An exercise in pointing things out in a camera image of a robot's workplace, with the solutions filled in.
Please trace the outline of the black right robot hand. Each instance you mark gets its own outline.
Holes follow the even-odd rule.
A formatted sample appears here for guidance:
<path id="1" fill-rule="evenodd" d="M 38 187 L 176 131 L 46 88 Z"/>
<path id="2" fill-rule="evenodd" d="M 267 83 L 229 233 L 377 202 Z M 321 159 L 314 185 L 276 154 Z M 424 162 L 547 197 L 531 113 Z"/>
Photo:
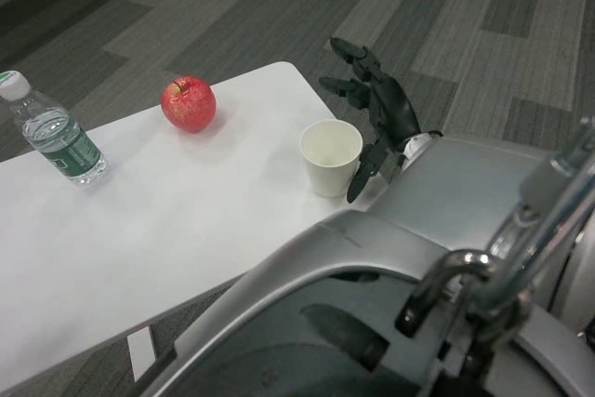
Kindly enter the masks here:
<path id="1" fill-rule="evenodd" d="M 417 115 L 401 85 L 381 70 L 380 62 L 370 48 L 357 46 L 338 37 L 330 39 L 334 53 L 348 63 L 354 73 L 350 80 L 333 77 L 319 79 L 327 91 L 347 100 L 357 110 L 367 110 L 376 135 L 359 156 L 359 167 L 347 190 L 347 201 L 353 202 L 368 180 L 378 174 L 387 156 L 402 152 L 406 142 L 421 133 Z"/>

